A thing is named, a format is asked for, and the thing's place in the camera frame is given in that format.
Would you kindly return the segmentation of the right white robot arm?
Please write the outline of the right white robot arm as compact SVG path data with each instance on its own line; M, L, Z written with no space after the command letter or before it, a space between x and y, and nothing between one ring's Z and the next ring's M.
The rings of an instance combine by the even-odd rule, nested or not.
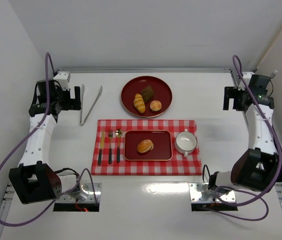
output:
M252 72L243 73L244 80L237 87L225 87L223 108L243 112L248 130L248 149L236 161L232 170L215 172L209 178L209 190L219 193L229 188L247 189L256 192L269 190L278 167L279 151L272 133L274 99L267 93L270 78Z

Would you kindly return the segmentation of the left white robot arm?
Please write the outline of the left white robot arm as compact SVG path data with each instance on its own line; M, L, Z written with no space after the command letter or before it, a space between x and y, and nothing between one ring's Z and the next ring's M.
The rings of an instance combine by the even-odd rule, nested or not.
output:
M9 179L23 204L58 199L77 183L78 173L61 175L49 165L53 130L61 111L81 110L80 87L71 98L69 79L54 77L36 83L31 107L30 132L18 167L10 169Z

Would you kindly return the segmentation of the stainless steel tongs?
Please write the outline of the stainless steel tongs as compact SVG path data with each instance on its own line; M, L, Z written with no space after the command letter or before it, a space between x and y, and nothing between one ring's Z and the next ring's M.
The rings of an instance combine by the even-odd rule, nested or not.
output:
M80 126L83 126L97 101L103 92L103 86L101 85L96 91L95 88L85 88L84 84L81 86L81 115L80 115Z

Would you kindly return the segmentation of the sesame bun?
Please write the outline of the sesame bun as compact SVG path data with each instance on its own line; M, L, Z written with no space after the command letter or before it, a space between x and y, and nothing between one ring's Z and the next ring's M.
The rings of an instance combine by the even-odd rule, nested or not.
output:
M147 153L154 148L154 143L150 139L145 139L137 146L137 152L140 154Z

